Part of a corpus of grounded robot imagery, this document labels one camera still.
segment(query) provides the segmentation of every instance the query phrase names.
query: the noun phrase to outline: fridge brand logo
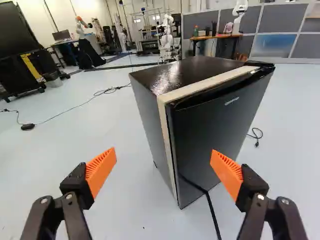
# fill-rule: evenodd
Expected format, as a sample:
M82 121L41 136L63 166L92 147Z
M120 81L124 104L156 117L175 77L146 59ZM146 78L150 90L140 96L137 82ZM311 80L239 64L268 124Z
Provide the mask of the fridge brand logo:
M227 106L227 105L229 105L229 104L232 104L234 101L237 101L238 99L239 99L239 97L237 96L236 98L234 98L234 99L232 99L232 100L230 100L230 101L226 101L226 102L224 103L224 105Z

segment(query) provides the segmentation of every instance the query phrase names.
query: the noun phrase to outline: gray floor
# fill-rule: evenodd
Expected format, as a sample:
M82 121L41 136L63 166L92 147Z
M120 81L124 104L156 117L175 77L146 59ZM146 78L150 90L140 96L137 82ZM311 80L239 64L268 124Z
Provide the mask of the gray floor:
M156 56L131 63L154 62ZM130 64L128 56L113 62ZM98 90L129 82L131 68L81 72L0 109L20 111L23 123L39 123L78 105ZM300 209L309 239L319 239L320 65L278 64L253 121L264 132L260 147L247 138L237 158ZM216 233L204 197L180 210L155 168L131 88L102 95L29 132L14 113L0 113L0 239L20 238L33 201L58 197L59 183L79 162L115 147L117 164L85 216L96 240L212 240ZM222 239L236 239L244 215L221 184L210 191ZM265 225L262 239L271 239ZM57 239L66 239L60 227Z

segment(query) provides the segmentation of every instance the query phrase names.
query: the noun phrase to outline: cable on floor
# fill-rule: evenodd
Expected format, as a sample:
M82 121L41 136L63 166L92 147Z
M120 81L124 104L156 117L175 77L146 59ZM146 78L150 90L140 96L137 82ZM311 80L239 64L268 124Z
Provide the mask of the cable on floor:
M132 52L130 52L130 54L129 54L129 59L130 59L130 65L131 65L131 72L133 72L133 71L134 71L134 68L132 67L132 61L131 61L131 56L130 56L131 53L132 53Z
M254 146L257 148L257 147L259 147L259 139L262 139L262 137L264 136L264 132L263 132L261 129L257 128L257 127L253 127L253 128L251 129L251 131L253 132L253 135L248 134L248 133L247 133L247 135L248 135L249 137L251 137L251 138L254 138L254 139L256 140Z
M58 117L58 116L60 116L60 115L62 115L62 114L65 114L65 113L67 113L67 112L69 112L69 111L71 111L71 110L73 110L73 109L79 108L79 107L81 107L81 106L83 106L83 105L91 102L93 99L95 99L95 98L97 98L97 97L99 97L99 96L101 96L101 95L103 95L103 94L112 94L112 93L114 93L114 92L117 91L117 90L120 90L120 89L122 89L122 88L129 88L129 87L131 87L131 83L128 83L128 84L123 85L123 86L116 86L116 87L113 87L113 86L112 86L112 87L109 87L109 88L107 88L107 89L97 91L97 92L95 92L95 93L93 94L93 97L91 97L89 100L87 100L87 101L85 101L85 102L83 102L83 103L81 103L81 104L79 104L79 105L77 105L77 106L74 106L74 107L72 107L72 108L69 108L68 110L65 110L65 111L63 111L63 112L60 112L59 114L54 115L54 116L48 118L48 119L45 120L45 121L42 121L42 122L39 122L39 123L35 123L34 125L41 125L41 124L44 124L44 123L46 123L46 122L49 122L50 120L52 120L52 119L54 119L54 118L56 118L56 117ZM5 109L3 109L3 110L0 111L0 113L4 113L4 112L8 112L8 113L15 112L15 113L17 113L16 122L17 122L19 125L25 125L25 124L26 124L26 123L21 123L21 122L19 122L19 114L20 114L20 113L19 113L18 110L9 110L9 109L5 108Z
M189 179L187 179L181 173L179 173L179 176L185 182L187 182L188 184L190 184L191 186L193 186L194 188L198 189L203 194L205 194L206 200L207 200L209 208L210 208L210 212L211 212L211 216L212 216L212 220L213 220L213 224L214 224L214 228L215 228L216 237L218 238L218 240L222 240L221 234L220 234L219 225L218 225L218 220L217 220L217 217L216 217L216 214L215 214L214 206L212 205L212 202L211 202L211 198L210 198L209 192L207 190L205 190L204 188L202 188L201 186L199 186L199 185L195 184L194 182L190 181Z

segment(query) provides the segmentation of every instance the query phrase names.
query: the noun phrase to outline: mini fridge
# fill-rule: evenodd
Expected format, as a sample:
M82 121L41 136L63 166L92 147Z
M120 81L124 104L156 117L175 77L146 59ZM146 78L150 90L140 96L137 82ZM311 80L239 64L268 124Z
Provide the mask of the mini fridge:
M236 160L275 70L194 56L129 74L155 166L183 209L219 179L212 149Z

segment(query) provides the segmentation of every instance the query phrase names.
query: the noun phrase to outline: fridge door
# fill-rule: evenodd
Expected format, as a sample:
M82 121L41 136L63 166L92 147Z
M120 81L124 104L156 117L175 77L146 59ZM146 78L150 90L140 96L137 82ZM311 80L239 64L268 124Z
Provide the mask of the fridge door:
M166 106L181 209L203 195L184 178L207 191L220 182L210 166L212 149L237 158L271 75L235 80Z

